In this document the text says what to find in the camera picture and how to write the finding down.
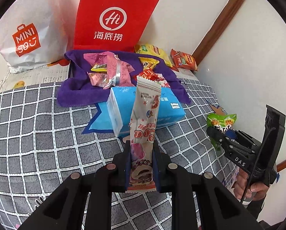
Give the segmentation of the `right hand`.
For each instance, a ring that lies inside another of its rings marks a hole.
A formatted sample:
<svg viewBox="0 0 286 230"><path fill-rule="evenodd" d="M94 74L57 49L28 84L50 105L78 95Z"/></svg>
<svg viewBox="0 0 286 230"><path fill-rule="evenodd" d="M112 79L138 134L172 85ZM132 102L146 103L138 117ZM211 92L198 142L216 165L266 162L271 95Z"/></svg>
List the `right hand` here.
<svg viewBox="0 0 286 230"><path fill-rule="evenodd" d="M245 171L242 169L239 170L233 189L236 199L240 200L244 191L246 191L245 198L252 198L253 201L264 199L269 187L262 182L257 182L251 186L247 186L248 177L249 175Z"/></svg>

